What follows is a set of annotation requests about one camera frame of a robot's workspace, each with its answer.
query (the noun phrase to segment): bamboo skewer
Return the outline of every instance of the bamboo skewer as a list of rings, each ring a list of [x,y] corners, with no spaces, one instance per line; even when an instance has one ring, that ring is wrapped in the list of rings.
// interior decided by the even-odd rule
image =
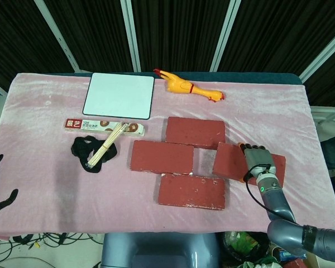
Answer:
[[[108,136],[103,145],[99,148],[99,150],[93,155],[93,157],[88,161],[87,167],[90,169],[94,167],[97,162],[102,158],[102,156],[108,151],[109,147],[113,144],[113,142],[119,137],[119,135],[129,126],[127,123],[119,123],[112,131],[112,133]]]

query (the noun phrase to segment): rubber chicken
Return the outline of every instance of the rubber chicken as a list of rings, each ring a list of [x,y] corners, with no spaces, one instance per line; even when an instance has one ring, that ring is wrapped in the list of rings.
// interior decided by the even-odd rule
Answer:
[[[154,73],[164,78],[168,82],[167,90],[174,93],[194,93],[205,96],[210,101],[217,102],[224,99],[224,94],[217,90],[206,90],[195,86],[190,81],[186,81],[179,78],[177,75],[168,73],[167,71],[162,71],[159,69],[154,69]]]

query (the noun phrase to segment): black curtain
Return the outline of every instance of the black curtain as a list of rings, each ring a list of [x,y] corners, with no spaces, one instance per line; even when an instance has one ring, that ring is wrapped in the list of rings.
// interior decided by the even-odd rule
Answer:
[[[142,71],[209,71],[229,0],[132,0]]]
[[[335,107],[335,53],[304,85],[310,105]]]
[[[79,67],[133,71],[120,0],[45,0]]]
[[[67,57],[33,0],[0,1],[0,87],[17,73],[71,73]]]
[[[300,75],[335,36],[335,0],[243,0],[219,71]]]

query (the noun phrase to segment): whiteboard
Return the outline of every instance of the whiteboard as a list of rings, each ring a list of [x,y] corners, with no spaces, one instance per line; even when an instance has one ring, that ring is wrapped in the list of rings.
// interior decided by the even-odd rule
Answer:
[[[149,119],[154,77],[93,73],[83,114]]]

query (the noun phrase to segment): pink tablecloth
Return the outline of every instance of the pink tablecloth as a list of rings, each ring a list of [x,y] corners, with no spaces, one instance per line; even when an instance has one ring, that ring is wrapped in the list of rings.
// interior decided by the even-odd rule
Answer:
[[[0,201],[14,188],[19,194],[0,211],[0,235],[266,231],[266,212],[233,180],[227,180],[223,211],[158,205],[159,175],[129,169],[133,137],[116,142],[118,155],[99,173],[84,171],[70,147],[86,133],[67,132],[63,124],[66,118],[95,118],[82,115],[89,79],[18,74],[12,82],[0,120]],[[334,228],[335,197],[304,87],[197,84],[223,91],[226,100],[169,93],[156,80],[151,118],[139,121],[144,139],[163,141],[168,116],[223,120],[229,142],[263,144],[286,156],[284,191],[298,223]],[[196,149],[194,174],[211,176],[215,154]]]

